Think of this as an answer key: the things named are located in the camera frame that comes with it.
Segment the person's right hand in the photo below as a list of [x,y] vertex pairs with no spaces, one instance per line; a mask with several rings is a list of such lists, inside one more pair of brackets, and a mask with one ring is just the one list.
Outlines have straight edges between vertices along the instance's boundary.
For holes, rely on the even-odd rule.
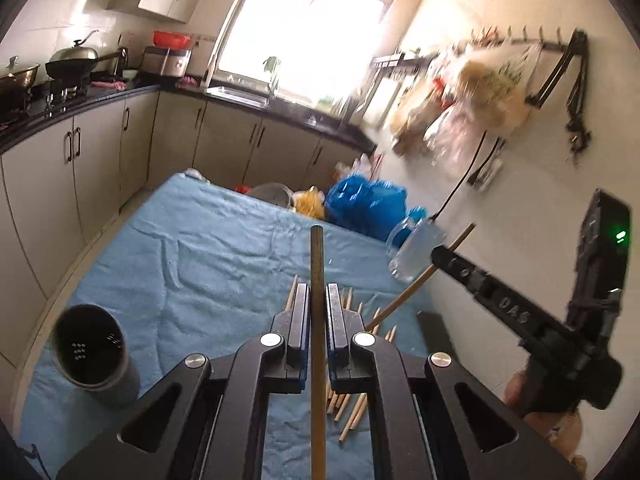
[[[518,370],[506,384],[503,402],[512,408],[516,408],[523,392],[526,374],[525,370]],[[570,462],[576,470],[579,478],[585,479],[587,472],[587,460],[577,453],[577,448],[582,438],[582,418],[578,411],[558,413],[529,413],[524,420],[537,431],[548,444],[555,448],[564,458]]]

